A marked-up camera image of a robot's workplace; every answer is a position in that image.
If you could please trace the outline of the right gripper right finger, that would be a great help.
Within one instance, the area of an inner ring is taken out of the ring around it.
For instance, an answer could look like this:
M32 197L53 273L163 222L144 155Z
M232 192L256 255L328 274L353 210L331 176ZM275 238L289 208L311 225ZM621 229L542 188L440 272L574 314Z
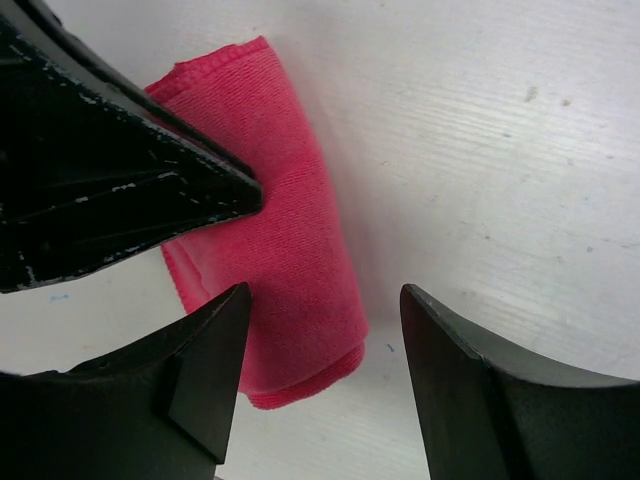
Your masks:
M537 354L413 284L403 339L434 479L635 479L639 385Z

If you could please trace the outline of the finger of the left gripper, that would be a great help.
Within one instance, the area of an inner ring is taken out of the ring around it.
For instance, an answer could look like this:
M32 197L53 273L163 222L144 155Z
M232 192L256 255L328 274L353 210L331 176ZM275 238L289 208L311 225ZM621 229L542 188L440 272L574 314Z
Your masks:
M2 3L3 292L81 278L262 203L248 165L106 64L46 3Z

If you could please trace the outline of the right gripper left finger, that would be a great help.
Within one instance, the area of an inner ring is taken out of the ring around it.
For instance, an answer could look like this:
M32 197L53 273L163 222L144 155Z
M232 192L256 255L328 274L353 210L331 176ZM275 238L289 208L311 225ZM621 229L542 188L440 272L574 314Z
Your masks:
M226 456L252 298L238 284L67 372L1 377L5 479L211 479Z

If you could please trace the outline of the pink towel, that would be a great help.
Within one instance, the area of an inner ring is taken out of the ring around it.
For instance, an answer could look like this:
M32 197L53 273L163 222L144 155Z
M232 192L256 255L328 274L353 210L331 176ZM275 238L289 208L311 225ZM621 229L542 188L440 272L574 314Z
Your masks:
M252 317L239 382L262 410L355 371L369 326L321 147L263 37L177 63L148 94L246 162L256 215L185 234L162 253L187 312L247 283Z

